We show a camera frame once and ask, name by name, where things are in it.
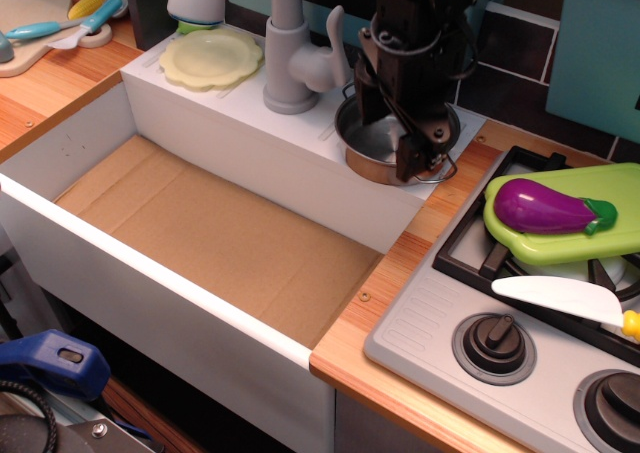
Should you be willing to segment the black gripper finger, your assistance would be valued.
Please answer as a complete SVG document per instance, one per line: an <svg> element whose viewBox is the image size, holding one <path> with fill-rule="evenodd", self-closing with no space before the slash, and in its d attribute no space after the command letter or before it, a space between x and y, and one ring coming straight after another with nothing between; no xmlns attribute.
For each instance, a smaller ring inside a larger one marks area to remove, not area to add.
<svg viewBox="0 0 640 453"><path fill-rule="evenodd" d="M363 125L370 125L387 117L391 110L380 91L377 77L367 67L354 71L356 103Z"/></svg>
<svg viewBox="0 0 640 453"><path fill-rule="evenodd" d="M411 178L435 170L444 160L433 144L420 134L405 134L396 150L396 177L407 183Z"/></svg>

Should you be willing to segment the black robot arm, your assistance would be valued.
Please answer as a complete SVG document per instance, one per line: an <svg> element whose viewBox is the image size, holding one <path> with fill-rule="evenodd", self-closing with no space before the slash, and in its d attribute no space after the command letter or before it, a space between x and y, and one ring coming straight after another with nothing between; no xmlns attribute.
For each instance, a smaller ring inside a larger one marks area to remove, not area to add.
<svg viewBox="0 0 640 453"><path fill-rule="evenodd" d="M448 102L477 65L466 10L476 0L376 0L359 33L355 99L364 125L399 123L395 176L407 183L448 160L460 126Z"/></svg>

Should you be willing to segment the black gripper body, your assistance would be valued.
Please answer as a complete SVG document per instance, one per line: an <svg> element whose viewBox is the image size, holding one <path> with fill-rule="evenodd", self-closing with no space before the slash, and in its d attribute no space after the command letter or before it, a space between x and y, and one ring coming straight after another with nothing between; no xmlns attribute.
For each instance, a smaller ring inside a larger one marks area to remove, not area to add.
<svg viewBox="0 0 640 453"><path fill-rule="evenodd" d="M448 77L433 65L434 42L408 49L387 31L359 32L362 53L357 67L367 67L380 84L391 113L409 134L425 136L433 146L448 144Z"/></svg>

